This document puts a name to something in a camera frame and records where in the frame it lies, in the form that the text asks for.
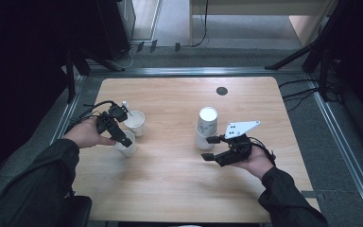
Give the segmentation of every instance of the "paper cup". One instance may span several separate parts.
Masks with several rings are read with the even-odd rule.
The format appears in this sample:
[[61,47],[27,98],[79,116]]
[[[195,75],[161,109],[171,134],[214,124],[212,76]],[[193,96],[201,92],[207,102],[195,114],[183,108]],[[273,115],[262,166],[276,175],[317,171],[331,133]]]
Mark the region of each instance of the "paper cup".
[[200,149],[204,149],[204,150],[214,148],[215,144],[208,144],[208,142],[206,141],[206,138],[211,137],[211,136],[215,136],[215,135],[217,135],[217,132],[215,132],[212,135],[205,136],[205,135],[202,135],[201,133],[199,133],[198,130],[196,130],[196,145],[197,145],[197,147],[199,147]]
[[132,111],[128,113],[128,119],[125,120],[125,125],[135,136],[142,136],[146,133],[146,117],[140,111]]
[[132,144],[126,148],[121,143],[116,143],[114,145],[114,149],[120,151],[125,157],[131,157],[137,152],[137,147],[135,146],[135,137],[134,134],[131,131],[123,131],[126,134],[126,137],[131,140]]
[[217,132],[217,110],[213,107],[204,107],[199,111],[197,131],[204,136],[212,136]]

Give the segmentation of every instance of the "wooden desk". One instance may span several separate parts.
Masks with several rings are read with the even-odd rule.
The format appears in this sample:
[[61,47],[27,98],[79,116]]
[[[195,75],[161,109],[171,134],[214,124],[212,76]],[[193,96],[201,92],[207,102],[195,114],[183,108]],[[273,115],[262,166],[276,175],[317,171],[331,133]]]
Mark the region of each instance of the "wooden desk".
[[[210,0],[208,15],[290,15],[302,44],[307,45],[336,0]],[[206,0],[190,0],[190,44],[193,16],[205,15]]]
[[[228,94],[218,95],[218,87]],[[313,190],[274,78],[106,79],[96,102],[108,99],[126,100],[144,112],[147,133],[137,137],[131,158],[113,147],[80,152],[74,189],[92,198],[91,219],[269,222],[257,202],[264,191],[258,179],[243,169],[202,160],[195,126],[205,106],[217,109],[219,133],[228,122],[261,121],[248,135],[274,151],[277,166],[293,176],[300,190]],[[211,151],[225,150],[227,145],[220,144]],[[318,208],[315,199],[309,201]]]

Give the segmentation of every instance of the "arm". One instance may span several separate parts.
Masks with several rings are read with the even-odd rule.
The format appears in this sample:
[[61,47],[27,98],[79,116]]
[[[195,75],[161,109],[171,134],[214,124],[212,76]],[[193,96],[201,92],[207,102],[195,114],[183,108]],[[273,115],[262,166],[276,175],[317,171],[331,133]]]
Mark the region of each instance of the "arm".
[[273,225],[277,227],[328,226],[325,217],[311,207],[297,189],[293,178],[273,166],[260,148],[252,147],[248,160],[232,166],[246,169],[262,181],[266,190],[258,201],[269,211]]
[[72,128],[46,148],[0,194],[0,226],[54,226],[75,177],[79,148],[114,141],[96,132],[95,119]]

